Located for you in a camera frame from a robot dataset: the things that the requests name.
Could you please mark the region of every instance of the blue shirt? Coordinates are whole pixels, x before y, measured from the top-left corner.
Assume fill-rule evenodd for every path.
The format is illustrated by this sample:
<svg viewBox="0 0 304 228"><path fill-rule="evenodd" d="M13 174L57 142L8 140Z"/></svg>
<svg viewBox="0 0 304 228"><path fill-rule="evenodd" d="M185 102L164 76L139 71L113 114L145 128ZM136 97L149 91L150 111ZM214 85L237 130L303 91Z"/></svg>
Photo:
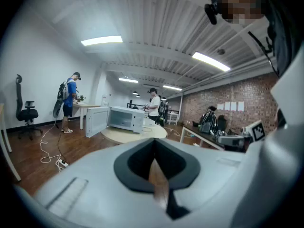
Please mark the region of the blue shirt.
<svg viewBox="0 0 304 228"><path fill-rule="evenodd" d="M63 103L67 105L68 107L73 107L73 96L72 94L76 94L76 82L73 80L72 82L67 84L67 90L68 90L68 97L67 99L63 100Z"/></svg>

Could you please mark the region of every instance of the power strip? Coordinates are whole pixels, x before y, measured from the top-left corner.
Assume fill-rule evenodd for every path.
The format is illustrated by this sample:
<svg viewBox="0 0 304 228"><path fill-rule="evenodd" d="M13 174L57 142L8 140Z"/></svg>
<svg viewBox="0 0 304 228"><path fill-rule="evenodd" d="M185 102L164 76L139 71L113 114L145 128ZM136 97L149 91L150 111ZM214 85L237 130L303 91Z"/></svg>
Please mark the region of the power strip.
<svg viewBox="0 0 304 228"><path fill-rule="evenodd" d="M59 163L60 163L61 165L63 165L64 167L68 167L68 164L67 164L67 163L62 163L62 159L59 160Z"/></svg>

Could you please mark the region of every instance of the paper sheet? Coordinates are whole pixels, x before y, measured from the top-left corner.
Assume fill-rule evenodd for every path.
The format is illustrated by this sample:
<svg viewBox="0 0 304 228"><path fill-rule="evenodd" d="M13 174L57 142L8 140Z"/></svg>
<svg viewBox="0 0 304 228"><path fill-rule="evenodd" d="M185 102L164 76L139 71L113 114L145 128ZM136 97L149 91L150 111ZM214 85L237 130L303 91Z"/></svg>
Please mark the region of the paper sheet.
<svg viewBox="0 0 304 228"><path fill-rule="evenodd" d="M218 104L217 109L218 110L224 110L224 104Z"/></svg>
<svg viewBox="0 0 304 228"><path fill-rule="evenodd" d="M243 112L244 111L244 101L239 101L238 102L238 109L239 112Z"/></svg>
<svg viewBox="0 0 304 228"><path fill-rule="evenodd" d="M236 110L237 110L237 103L231 102L231 111L236 111Z"/></svg>
<svg viewBox="0 0 304 228"><path fill-rule="evenodd" d="M225 110L230 111L230 102L225 102Z"/></svg>

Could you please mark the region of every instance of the white t-shirt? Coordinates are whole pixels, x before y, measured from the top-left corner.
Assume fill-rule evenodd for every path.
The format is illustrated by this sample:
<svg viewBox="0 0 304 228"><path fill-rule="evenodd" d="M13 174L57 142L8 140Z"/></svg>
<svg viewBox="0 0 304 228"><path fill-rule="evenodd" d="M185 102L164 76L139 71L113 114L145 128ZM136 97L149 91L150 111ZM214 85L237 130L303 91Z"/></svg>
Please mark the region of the white t-shirt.
<svg viewBox="0 0 304 228"><path fill-rule="evenodd" d="M158 95L154 96L150 102L150 106L157 106L155 109L149 109L149 116L158 116L158 107L161 104L161 99Z"/></svg>

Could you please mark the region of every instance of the round table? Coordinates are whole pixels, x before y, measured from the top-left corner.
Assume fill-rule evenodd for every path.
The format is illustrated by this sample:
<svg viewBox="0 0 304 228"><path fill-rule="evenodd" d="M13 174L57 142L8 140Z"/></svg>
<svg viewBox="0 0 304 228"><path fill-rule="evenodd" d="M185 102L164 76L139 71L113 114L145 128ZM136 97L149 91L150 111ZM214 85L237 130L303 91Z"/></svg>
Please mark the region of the round table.
<svg viewBox="0 0 304 228"><path fill-rule="evenodd" d="M113 141L115 143L128 143L140 139L146 138L166 138L167 131L159 125L143 127L142 133L134 133L130 130L125 130L115 127L107 127L102 130L101 133L106 139Z"/></svg>

